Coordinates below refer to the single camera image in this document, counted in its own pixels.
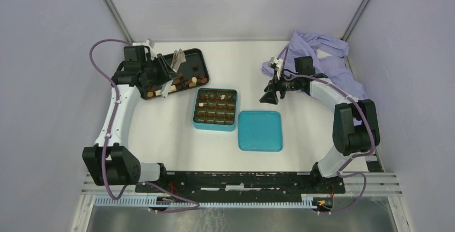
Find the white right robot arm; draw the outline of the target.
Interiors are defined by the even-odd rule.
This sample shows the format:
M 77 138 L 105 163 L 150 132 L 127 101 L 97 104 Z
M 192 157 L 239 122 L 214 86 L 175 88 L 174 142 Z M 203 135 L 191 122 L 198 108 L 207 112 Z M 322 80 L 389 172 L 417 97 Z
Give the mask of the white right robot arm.
M 310 187 L 316 193 L 326 192 L 330 178 L 342 176 L 342 171 L 356 158 L 372 155 L 380 143 L 375 103 L 358 99 L 336 86 L 325 74 L 317 73 L 310 56 L 295 59 L 295 71 L 284 67 L 284 60 L 272 57 L 267 63 L 273 76 L 264 89 L 261 103 L 278 104 L 288 91 L 302 91 L 333 111 L 333 146 L 316 162 Z

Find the steel tongs white handle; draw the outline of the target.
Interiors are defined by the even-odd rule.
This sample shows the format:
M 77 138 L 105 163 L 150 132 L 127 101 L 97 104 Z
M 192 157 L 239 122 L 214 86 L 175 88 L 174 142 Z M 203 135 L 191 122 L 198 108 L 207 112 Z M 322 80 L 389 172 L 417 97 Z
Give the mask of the steel tongs white handle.
M 182 63 L 186 62 L 186 57 L 184 54 L 184 51 L 180 48 L 178 50 L 175 50 L 173 53 L 172 57 L 172 62 L 170 65 L 171 72 L 170 72 L 170 78 L 168 81 L 163 84 L 162 89 L 161 89 L 161 95 L 166 98 L 168 96 L 168 93 L 170 91 L 170 87 L 173 83 L 173 80 L 178 78 L 178 69 L 180 68 L 180 65 Z

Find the teal chocolate box with dividers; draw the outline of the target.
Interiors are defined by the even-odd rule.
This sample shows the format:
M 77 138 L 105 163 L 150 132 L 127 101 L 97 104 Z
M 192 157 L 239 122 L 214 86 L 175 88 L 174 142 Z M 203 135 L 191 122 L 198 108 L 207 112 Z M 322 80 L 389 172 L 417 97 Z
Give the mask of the teal chocolate box with dividers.
M 233 132 L 236 128 L 239 93 L 234 89 L 200 88 L 195 98 L 193 125 L 196 129 Z

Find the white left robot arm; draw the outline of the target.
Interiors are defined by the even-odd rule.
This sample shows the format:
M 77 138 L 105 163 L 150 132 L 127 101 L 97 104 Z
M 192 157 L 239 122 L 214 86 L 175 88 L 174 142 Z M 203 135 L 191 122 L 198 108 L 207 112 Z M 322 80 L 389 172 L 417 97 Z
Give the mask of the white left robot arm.
M 149 45 L 134 43 L 123 49 L 124 60 L 112 76 L 98 71 L 110 83 L 111 101 L 101 132 L 91 147 L 82 152 L 83 161 L 97 186 L 136 185 L 148 182 L 149 188 L 162 193 L 168 178 L 160 163 L 142 163 L 128 149 L 131 122 L 139 100 L 151 99 L 154 85 L 165 85 L 177 73 L 161 55 L 153 55 Z

